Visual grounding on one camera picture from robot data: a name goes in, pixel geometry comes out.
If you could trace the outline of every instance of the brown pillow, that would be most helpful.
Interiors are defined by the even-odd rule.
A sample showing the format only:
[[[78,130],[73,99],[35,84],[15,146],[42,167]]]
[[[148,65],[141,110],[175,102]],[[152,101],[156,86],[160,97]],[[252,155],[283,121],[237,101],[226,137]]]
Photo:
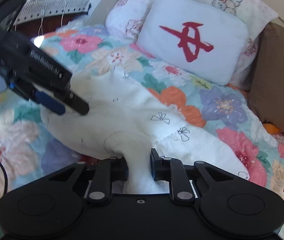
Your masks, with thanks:
[[[284,28],[274,23],[262,34],[249,108],[261,122],[271,122],[284,132]]]

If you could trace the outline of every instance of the pillow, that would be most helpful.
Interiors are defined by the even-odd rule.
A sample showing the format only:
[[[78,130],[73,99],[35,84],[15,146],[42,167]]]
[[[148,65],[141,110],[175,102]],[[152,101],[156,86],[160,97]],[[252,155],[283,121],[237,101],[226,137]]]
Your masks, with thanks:
[[[266,24],[278,17],[277,13],[260,0],[195,1],[213,5],[218,9],[233,14],[247,25],[250,34],[230,82],[235,86],[248,90],[249,86],[244,86],[243,82],[250,71],[249,66],[256,56],[258,49],[258,40],[256,39]],[[153,2],[154,0],[119,0],[106,19],[106,28],[109,33],[119,37],[137,39]]]
[[[284,28],[274,23],[262,35],[249,108],[261,122],[273,123],[284,132]]]
[[[247,40],[241,20],[192,0],[156,0],[137,46],[202,78],[226,85]]]

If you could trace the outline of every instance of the floral quilt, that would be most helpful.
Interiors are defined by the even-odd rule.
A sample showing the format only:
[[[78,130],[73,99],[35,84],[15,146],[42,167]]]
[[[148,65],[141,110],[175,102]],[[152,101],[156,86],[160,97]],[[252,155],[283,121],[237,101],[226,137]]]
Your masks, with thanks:
[[[247,106],[245,93],[232,85],[218,86],[143,52],[132,40],[119,40],[104,26],[49,33],[37,38],[57,61],[79,72],[103,75],[115,68],[134,78],[163,104],[176,109],[192,125],[225,142],[247,168],[239,174],[267,187],[284,200],[284,147],[266,132]],[[9,177],[9,190],[20,187],[83,157],[57,141],[45,129],[40,108],[10,91],[0,103],[0,161]],[[187,138],[186,131],[181,137]],[[0,170],[0,197],[4,186]],[[280,232],[284,239],[284,226]]]

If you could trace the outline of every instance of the nightstand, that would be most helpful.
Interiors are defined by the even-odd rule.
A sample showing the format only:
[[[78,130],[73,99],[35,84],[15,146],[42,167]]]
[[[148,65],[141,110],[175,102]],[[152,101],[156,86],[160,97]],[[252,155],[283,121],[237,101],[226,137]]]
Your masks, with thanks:
[[[43,34],[54,32],[61,26],[80,15],[88,14],[91,8],[90,0],[37,0],[26,2],[17,17],[12,29],[23,33],[28,38],[38,36],[42,16]]]

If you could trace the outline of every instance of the metal rivet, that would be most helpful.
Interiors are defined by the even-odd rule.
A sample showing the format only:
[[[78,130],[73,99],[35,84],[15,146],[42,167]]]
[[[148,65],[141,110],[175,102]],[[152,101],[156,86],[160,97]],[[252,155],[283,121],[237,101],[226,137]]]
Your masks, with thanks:
[[[177,194],[177,197],[179,199],[188,200],[188,199],[191,199],[193,197],[193,195],[190,192],[181,191]]]
[[[89,198],[90,199],[95,199],[95,200],[99,200],[105,197],[105,194],[101,191],[94,191],[92,193],[90,193]]]

